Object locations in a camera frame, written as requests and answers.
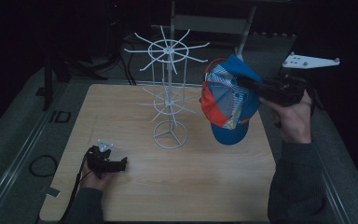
handheld controller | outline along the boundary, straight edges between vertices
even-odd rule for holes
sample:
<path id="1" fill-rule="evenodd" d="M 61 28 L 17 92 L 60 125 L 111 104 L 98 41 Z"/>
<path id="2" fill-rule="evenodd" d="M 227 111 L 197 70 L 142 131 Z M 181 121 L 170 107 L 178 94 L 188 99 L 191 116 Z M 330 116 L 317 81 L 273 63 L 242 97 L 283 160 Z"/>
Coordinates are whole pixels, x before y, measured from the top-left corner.
<path id="1" fill-rule="evenodd" d="M 127 157 L 121 161 L 110 161 L 111 150 L 102 150 L 100 147 L 92 146 L 87 151 L 87 164 L 89 169 L 94 172 L 98 178 L 102 178 L 104 173 L 117 173 L 126 170 L 128 162 Z"/>
<path id="2" fill-rule="evenodd" d="M 266 78 L 263 83 L 253 81 L 248 77 L 237 77 L 237 82 L 239 86 L 253 90 L 266 100 L 282 106 L 298 104 L 307 87 L 305 79 L 288 74 Z"/>

baseball cap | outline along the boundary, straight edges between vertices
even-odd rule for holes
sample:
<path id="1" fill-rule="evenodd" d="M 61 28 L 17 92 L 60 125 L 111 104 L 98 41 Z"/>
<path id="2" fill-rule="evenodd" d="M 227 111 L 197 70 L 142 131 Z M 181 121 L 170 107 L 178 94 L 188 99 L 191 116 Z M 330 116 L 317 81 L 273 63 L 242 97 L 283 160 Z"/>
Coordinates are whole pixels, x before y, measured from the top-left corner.
<path id="1" fill-rule="evenodd" d="M 205 73 L 202 112 L 211 122 L 214 138 L 219 143 L 237 144 L 247 134 L 249 120 L 260 106 L 257 93 L 239 86 L 237 77 L 260 83 L 263 79 L 235 54 Z"/>

hand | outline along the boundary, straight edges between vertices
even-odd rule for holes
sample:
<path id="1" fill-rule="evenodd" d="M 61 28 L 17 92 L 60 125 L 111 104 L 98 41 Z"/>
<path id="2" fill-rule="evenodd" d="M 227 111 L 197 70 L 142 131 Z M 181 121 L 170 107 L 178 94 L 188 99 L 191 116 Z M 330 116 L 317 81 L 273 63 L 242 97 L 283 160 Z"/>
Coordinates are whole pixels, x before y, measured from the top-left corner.
<path id="1" fill-rule="evenodd" d="M 99 179 L 97 175 L 92 172 L 87 165 L 87 161 L 84 163 L 82 170 L 82 180 L 80 181 L 81 188 L 91 188 L 104 191 L 110 184 L 113 179 L 113 173 L 106 173 L 102 175 L 102 178 Z"/>
<path id="2" fill-rule="evenodd" d="M 264 98 L 260 98 L 261 103 L 268 106 L 272 110 L 272 119 L 275 123 L 280 123 L 281 135 L 283 141 L 287 143 L 311 142 L 310 137 L 310 105 L 311 99 L 307 92 L 300 103 L 291 106 L 281 106 L 272 103 Z"/>

wooden table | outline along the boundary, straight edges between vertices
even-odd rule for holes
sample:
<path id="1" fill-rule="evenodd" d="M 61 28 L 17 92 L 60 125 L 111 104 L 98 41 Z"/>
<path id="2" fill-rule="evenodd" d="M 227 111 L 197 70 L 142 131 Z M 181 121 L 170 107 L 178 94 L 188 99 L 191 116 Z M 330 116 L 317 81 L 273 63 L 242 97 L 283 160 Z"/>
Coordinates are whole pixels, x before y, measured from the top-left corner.
<path id="1" fill-rule="evenodd" d="M 47 197 L 42 220 L 59 220 L 68 204 L 87 149 L 101 139 L 115 145 L 112 159 L 129 158 L 103 197 L 109 221 L 263 221 L 275 162 L 258 112 L 244 140 L 234 146 L 215 141 L 200 110 L 199 87 L 186 88 L 186 108 L 175 118 L 188 130 L 177 149 L 159 147 L 153 130 L 167 116 L 150 105 L 151 86 L 92 85 L 79 112 Z"/>

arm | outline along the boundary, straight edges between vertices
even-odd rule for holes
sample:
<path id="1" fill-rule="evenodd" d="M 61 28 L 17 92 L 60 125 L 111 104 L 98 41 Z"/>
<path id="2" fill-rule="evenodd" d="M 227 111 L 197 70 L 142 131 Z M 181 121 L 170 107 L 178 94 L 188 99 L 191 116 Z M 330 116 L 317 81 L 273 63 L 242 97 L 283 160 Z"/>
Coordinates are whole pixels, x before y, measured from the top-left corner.
<path id="1" fill-rule="evenodd" d="M 80 189 L 77 192 L 71 209 L 62 224 L 103 224 L 103 209 L 101 205 L 102 197 L 103 192 L 98 189 Z"/>
<path id="2" fill-rule="evenodd" d="M 80 189 L 62 224 L 103 224 L 101 199 L 113 178 L 113 173 L 103 174 L 102 179 L 99 179 L 85 162 L 82 175 Z"/>
<path id="3" fill-rule="evenodd" d="M 272 179 L 268 218 L 272 223 L 324 223 L 327 200 L 314 144 L 282 142 Z"/>
<path id="4" fill-rule="evenodd" d="M 282 157 L 272 179 L 268 218 L 272 223 L 324 223 L 327 200 L 322 167 L 310 136 L 311 99 L 282 107 L 260 99 L 281 124 Z"/>

